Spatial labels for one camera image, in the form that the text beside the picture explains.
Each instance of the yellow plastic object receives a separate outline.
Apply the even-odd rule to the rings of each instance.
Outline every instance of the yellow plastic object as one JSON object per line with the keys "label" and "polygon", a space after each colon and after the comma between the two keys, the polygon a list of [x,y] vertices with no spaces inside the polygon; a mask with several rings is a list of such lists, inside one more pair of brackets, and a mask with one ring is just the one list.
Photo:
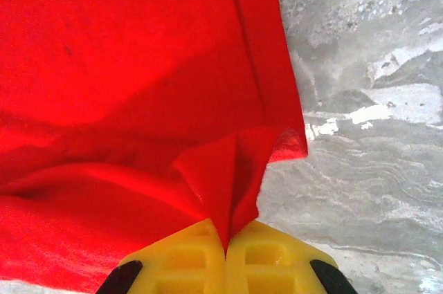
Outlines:
{"label": "yellow plastic object", "polygon": [[124,258],[143,263],[128,294],[326,294],[309,262],[327,254],[254,221],[230,243],[225,260],[210,220]]}

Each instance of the gray stone surface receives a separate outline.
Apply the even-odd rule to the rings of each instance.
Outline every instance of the gray stone surface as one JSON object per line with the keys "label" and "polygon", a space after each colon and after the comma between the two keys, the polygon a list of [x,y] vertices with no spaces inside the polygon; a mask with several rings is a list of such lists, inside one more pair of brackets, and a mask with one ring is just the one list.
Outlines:
{"label": "gray stone surface", "polygon": [[281,4],[311,153],[269,166],[260,219],[360,293],[443,293],[443,0]]}

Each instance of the black rubber tip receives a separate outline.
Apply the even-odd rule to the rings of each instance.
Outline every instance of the black rubber tip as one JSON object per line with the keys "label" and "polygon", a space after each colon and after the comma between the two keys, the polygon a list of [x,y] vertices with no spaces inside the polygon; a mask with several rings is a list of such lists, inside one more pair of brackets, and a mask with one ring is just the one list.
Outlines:
{"label": "black rubber tip", "polygon": [[141,261],[130,261],[113,269],[96,294],[127,294],[142,268]]}
{"label": "black rubber tip", "polygon": [[311,261],[311,267],[327,294],[358,294],[344,274],[331,264],[314,259]]}

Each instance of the concrete floor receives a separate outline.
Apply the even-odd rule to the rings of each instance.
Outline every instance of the concrete floor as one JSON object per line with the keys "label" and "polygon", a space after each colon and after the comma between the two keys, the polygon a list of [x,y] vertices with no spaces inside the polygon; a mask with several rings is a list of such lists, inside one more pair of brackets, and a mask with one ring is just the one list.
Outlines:
{"label": "concrete floor", "polygon": [[261,220],[359,293],[443,293],[443,0],[281,3],[311,153],[269,167]]}

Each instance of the red fabric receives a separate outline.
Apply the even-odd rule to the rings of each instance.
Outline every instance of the red fabric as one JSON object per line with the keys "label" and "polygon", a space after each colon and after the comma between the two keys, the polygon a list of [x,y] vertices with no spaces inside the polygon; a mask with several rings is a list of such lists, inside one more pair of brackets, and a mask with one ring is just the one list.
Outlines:
{"label": "red fabric", "polygon": [[0,278],[93,292],[307,154],[278,0],[0,0]]}

